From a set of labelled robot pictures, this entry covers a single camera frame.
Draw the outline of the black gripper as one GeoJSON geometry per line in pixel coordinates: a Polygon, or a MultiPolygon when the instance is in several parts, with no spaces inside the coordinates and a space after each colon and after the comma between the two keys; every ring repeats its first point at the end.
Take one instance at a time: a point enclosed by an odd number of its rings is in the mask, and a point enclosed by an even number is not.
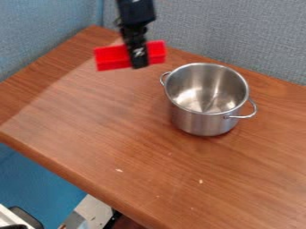
{"type": "Polygon", "coordinates": [[[148,65],[148,51],[144,42],[147,25],[155,21],[153,0],[116,0],[119,29],[128,49],[131,68],[148,65]]]}

